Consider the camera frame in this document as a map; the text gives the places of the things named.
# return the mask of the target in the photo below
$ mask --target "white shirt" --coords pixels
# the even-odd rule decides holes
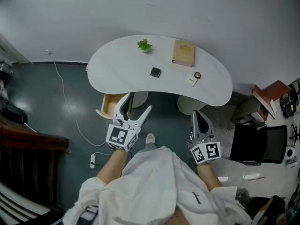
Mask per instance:
[[[237,187],[208,191],[204,182],[168,148],[136,154],[122,176],[105,184],[86,180],[64,225],[160,225],[178,206],[187,221],[201,225],[250,225],[249,215],[235,200]]]

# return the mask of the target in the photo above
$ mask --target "white shoe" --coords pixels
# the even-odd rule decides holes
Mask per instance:
[[[146,145],[149,144],[149,143],[155,143],[155,136],[154,136],[153,133],[149,133],[146,136]]]

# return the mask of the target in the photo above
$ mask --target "white desk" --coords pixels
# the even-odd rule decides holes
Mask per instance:
[[[137,42],[147,39],[153,45],[151,53],[143,53]],[[134,35],[121,37],[102,46],[91,57],[88,79],[98,91],[106,94],[156,91],[194,98],[211,106],[228,102],[232,81],[226,68],[213,56],[195,48],[193,67],[171,62],[174,41],[172,37]],[[162,70],[159,78],[150,75],[153,67]],[[194,87],[186,82],[188,75],[201,73]]]

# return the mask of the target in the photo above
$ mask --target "notebook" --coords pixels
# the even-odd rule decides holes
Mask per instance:
[[[195,46],[192,43],[176,40],[172,62],[191,67],[194,64]]]

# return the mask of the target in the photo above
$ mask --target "small potted plant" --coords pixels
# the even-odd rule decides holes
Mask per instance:
[[[137,44],[139,45],[139,48],[141,48],[141,51],[143,53],[146,53],[152,47],[152,45],[149,44],[146,39],[139,41]]]

